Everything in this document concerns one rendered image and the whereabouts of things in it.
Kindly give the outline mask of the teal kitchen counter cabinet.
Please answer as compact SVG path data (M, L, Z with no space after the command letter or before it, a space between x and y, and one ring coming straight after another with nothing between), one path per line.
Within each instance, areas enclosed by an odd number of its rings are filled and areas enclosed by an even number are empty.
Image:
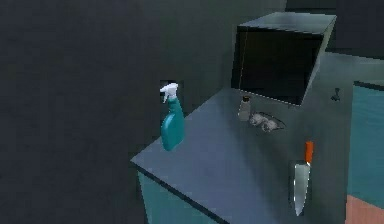
M242 92L223 89L187 116L173 151L154 141L133 158L148 224L344 224L353 84L384 79L384 60L327 53L303 103L252 96L286 127L242 122ZM340 101L331 100L340 88ZM314 143L303 212L294 166Z

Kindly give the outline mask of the teal spray bottle white nozzle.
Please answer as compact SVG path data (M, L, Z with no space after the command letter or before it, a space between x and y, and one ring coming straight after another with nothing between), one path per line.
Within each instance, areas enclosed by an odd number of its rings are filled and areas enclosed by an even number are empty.
M184 113L177 97L178 84L170 83L160 89L163 102L168 105L168 114L161 125L161 140L166 151L172 151L184 139Z

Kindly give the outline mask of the grey salt shaker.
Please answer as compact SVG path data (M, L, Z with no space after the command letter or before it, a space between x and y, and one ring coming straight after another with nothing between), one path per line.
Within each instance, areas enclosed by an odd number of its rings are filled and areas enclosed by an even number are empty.
M243 96L240 103L239 111L238 111L239 120L248 121L250 117L250 111L251 111L250 97Z

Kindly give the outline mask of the grey crumpled cloth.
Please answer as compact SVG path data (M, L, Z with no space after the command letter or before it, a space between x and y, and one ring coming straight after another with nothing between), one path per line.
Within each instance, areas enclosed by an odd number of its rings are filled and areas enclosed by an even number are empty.
M252 114L249 123L253 126L260 127L266 133L284 129L286 127L286 124L282 120L265 112L256 112Z

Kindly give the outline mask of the black microwave oven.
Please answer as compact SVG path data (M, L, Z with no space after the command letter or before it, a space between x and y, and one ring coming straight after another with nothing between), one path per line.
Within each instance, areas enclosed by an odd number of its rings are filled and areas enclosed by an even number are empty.
M274 12L236 28L231 86L301 105L337 17Z

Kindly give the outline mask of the teal cupboard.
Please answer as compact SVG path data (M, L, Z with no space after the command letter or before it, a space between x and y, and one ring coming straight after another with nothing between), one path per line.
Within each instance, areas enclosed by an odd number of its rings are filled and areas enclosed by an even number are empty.
M384 87L353 85L347 192L384 209Z

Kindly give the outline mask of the orange handled kitchen knife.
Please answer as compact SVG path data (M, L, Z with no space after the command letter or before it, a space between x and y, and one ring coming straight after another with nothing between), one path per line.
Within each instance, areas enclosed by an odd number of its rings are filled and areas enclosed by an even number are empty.
M294 166L294 208L295 214L299 216L305 207L308 183L310 179L311 163L313 158L314 143L305 142L304 162Z

